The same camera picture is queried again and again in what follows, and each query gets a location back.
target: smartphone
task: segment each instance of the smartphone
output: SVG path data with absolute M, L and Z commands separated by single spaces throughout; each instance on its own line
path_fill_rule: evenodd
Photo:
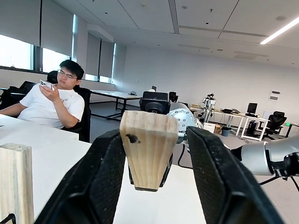
M 53 84 L 52 84 L 52 83 L 49 83 L 49 82 L 44 81 L 44 80 L 40 80 L 40 82 L 41 82 L 41 85 L 42 85 L 42 86 L 47 86 L 48 88 L 54 90 L 54 87 L 53 87 Z

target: box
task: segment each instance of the box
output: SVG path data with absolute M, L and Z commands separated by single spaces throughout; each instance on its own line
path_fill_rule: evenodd
M 209 131 L 210 133 L 214 133 L 215 124 L 204 123 L 204 129 Z
M 220 125 L 215 125 L 215 131 L 214 131 L 214 133 L 215 134 L 219 134 L 220 131 L 221 131 L 221 126 Z

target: glasses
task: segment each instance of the glasses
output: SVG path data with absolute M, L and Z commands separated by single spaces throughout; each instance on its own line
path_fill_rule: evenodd
M 60 74 L 60 75 L 63 75 L 63 76 L 66 76 L 67 78 L 75 78 L 75 77 L 73 77 L 71 74 L 66 74 L 64 71 L 62 71 L 62 70 L 58 70 L 58 73 Z

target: black hair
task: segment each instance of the black hair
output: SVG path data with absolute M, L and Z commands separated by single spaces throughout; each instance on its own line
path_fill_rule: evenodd
M 72 74 L 76 75 L 77 80 L 82 79 L 82 77 L 84 75 L 84 70 L 81 68 L 81 66 L 72 60 L 65 60 L 65 61 L 61 62 L 59 66 L 61 68 L 66 68 Z

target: ceiling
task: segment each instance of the ceiling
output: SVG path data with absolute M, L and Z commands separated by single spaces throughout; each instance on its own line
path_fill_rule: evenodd
M 114 42 L 299 68 L 298 0 L 56 0 Z

